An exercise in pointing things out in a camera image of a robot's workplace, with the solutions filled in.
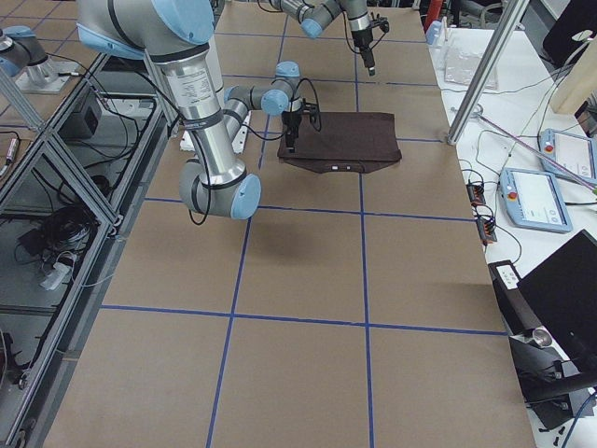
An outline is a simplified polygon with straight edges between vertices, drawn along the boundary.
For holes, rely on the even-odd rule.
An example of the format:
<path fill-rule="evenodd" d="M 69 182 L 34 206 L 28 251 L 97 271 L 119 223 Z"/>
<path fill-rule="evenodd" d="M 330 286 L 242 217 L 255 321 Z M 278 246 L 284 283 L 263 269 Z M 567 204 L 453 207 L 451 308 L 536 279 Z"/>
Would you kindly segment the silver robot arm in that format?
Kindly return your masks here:
<path fill-rule="evenodd" d="M 99 52 L 148 58 L 165 75 L 196 156 L 179 181 L 187 208 L 205 216 L 248 219 L 257 210 L 261 184 L 233 150 L 233 139 L 251 110 L 279 116 L 299 98 L 299 66 L 281 62 L 266 88 L 236 86 L 220 103 L 207 55 L 214 14 L 207 1 L 81 1 L 78 35 Z"/>
<path fill-rule="evenodd" d="M 371 15 L 366 1 L 267 1 L 267 4 L 268 7 L 263 7 L 257 1 L 263 11 L 284 13 L 295 20 L 311 39 L 318 38 L 337 17 L 343 17 L 347 22 L 344 28 L 350 29 L 353 41 L 349 49 L 360 55 L 371 77 L 376 74 L 373 30 L 376 27 L 383 28 L 387 19 Z"/>

